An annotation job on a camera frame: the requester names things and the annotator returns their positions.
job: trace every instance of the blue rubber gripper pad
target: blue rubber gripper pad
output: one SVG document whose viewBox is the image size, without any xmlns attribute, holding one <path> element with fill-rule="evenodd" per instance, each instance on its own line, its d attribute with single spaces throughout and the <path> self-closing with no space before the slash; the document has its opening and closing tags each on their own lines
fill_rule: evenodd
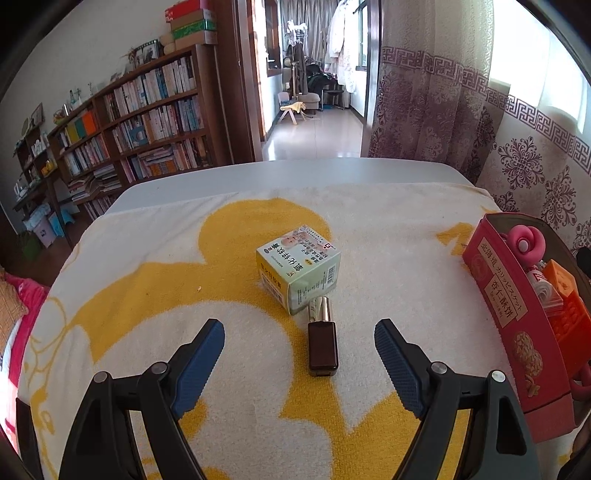
<svg viewBox="0 0 591 480">
<path fill-rule="evenodd" d="M 172 411 L 180 419 L 195 408 L 203 387 L 222 353 L 225 333 L 221 322 L 216 322 L 178 377 Z"/>
<path fill-rule="evenodd" d="M 420 381 L 382 322 L 375 326 L 374 341 L 402 406 L 422 418 L 426 406 L 421 399 Z"/>
</svg>

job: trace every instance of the doorway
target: doorway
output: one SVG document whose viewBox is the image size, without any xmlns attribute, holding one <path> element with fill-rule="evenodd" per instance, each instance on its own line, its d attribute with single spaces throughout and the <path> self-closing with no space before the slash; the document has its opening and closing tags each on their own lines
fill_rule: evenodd
<svg viewBox="0 0 591 480">
<path fill-rule="evenodd" d="M 250 2 L 263 159 L 362 156 L 372 103 L 367 88 L 372 58 L 370 15 L 377 0 Z M 346 61 L 339 53 L 330 56 L 334 48 L 327 54 L 338 42 L 338 18 L 333 22 L 337 10 L 344 16 L 339 50 L 347 52 Z M 300 102 L 305 110 L 294 111 L 293 117 L 286 114 L 280 121 L 278 94 L 282 92 L 288 95 L 283 106 Z"/>
</svg>

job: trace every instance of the white table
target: white table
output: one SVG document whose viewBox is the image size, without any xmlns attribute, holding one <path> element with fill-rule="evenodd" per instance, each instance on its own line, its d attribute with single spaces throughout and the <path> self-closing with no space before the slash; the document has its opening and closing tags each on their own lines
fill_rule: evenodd
<svg viewBox="0 0 591 480">
<path fill-rule="evenodd" d="M 273 188 L 433 182 L 471 185 L 457 170 L 441 163 L 392 158 L 275 160 L 210 168 L 140 183 L 123 192 L 107 213 Z"/>
</svg>

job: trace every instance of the red snack box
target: red snack box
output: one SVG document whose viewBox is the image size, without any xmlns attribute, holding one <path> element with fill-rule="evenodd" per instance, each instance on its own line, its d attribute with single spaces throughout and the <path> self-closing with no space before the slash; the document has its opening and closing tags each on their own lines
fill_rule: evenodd
<svg viewBox="0 0 591 480">
<path fill-rule="evenodd" d="M 209 0 L 184 0 L 183 2 L 174 4 L 164 11 L 164 19 L 167 22 L 171 22 L 178 17 L 182 17 L 183 15 L 187 15 L 199 9 L 211 10 L 212 8 Z"/>
<path fill-rule="evenodd" d="M 554 331 L 525 272 L 499 234 L 519 224 L 535 226 L 542 232 L 546 241 L 544 260 L 554 259 L 573 275 L 587 309 L 591 285 L 550 226 L 528 215 L 486 214 L 463 254 L 501 334 L 532 437 L 543 442 L 576 428 L 586 418 L 591 401 L 573 401 Z"/>
</svg>

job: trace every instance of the metal screw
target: metal screw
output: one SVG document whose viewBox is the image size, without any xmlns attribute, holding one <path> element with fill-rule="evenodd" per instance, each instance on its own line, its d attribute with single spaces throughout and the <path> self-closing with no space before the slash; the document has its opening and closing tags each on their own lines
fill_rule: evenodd
<svg viewBox="0 0 591 480">
<path fill-rule="evenodd" d="M 493 373 L 491 373 L 491 377 L 495 382 L 499 383 L 503 383 L 506 378 L 505 374 L 500 370 L 495 370 Z"/>
<path fill-rule="evenodd" d="M 96 383 L 103 383 L 107 379 L 107 372 L 98 372 L 92 377 Z"/>
<path fill-rule="evenodd" d="M 167 368 L 168 368 L 168 365 L 166 363 L 156 362 L 154 365 L 152 365 L 152 367 L 150 367 L 150 370 L 152 371 L 153 374 L 160 375 L 160 374 L 163 374 L 164 372 L 166 372 Z"/>
<path fill-rule="evenodd" d="M 443 362 L 433 362 L 431 364 L 431 370 L 433 370 L 436 374 L 443 375 L 445 372 L 447 372 L 447 365 Z"/>
</svg>

